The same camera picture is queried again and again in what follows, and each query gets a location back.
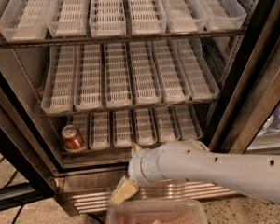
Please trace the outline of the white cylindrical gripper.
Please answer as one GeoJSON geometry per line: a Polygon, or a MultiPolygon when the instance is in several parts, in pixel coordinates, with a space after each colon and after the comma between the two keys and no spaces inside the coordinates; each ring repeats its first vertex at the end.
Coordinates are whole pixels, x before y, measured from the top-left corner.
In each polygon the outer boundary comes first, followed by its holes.
{"type": "Polygon", "coordinates": [[[158,150],[156,148],[142,149],[136,143],[132,143],[132,158],[129,161],[128,174],[119,181],[112,192],[109,203],[119,205],[134,196],[139,187],[147,187],[161,180],[161,172],[158,168],[158,150]]]}

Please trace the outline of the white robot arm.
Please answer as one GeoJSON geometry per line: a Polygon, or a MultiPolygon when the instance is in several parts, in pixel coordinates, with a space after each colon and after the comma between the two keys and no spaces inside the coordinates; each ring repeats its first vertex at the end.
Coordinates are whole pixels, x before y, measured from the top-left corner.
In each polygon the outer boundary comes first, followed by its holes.
{"type": "Polygon", "coordinates": [[[213,183],[280,206],[280,155],[214,153],[193,139],[155,148],[133,145],[128,175],[109,202],[119,205],[140,188],[164,180],[213,183]]]}

